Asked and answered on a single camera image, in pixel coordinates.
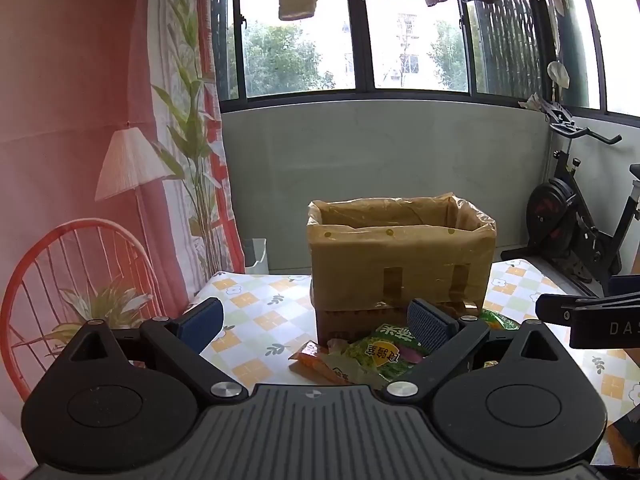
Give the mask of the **orange snack bar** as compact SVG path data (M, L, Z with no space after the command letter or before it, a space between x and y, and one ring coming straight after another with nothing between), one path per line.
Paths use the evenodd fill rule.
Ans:
M326 352L326 350L320 347L316 342L308 340L288 359L306 366L310 370L321 375L324 379L332 382L332 384L341 386L350 385L352 382L349 380L347 375L345 375L339 368L332 368L326 364L323 357L327 354L328 352Z

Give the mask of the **green snack bag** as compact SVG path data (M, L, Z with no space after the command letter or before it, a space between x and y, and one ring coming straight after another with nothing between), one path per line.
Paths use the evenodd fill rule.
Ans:
M489 311L477 318L493 330L517 330L518 322ZM353 385L381 390L428 356L407 326L384 323L370 335L348 344L331 365L339 368Z

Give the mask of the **black exercise bike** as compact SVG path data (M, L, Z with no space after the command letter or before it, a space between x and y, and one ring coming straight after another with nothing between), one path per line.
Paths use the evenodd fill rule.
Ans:
M554 170L530 193L525 211L527 244L505 250L503 260L537 257L556 266L560 259L573 257L588 276L574 277L579 286L596 282L605 296L611 293L614 276L622 270L620 248L631 222L639 219L639 166L632 164L632 188L615 231L600 230L590 214L576 180L582 161L570 156L568 148L552 153Z

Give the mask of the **cardboard box with plastic liner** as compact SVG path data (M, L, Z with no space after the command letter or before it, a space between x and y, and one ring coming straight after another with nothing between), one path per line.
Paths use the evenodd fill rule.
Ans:
M378 311L400 325L413 299L453 318L482 310L497 225L451 193L314 200L307 240L314 310Z

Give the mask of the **red printed wall curtain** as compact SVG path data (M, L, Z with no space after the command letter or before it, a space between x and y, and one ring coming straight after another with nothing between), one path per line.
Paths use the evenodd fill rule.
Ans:
M1 0L1 276L57 226L113 221L180 312L245 257L210 0Z

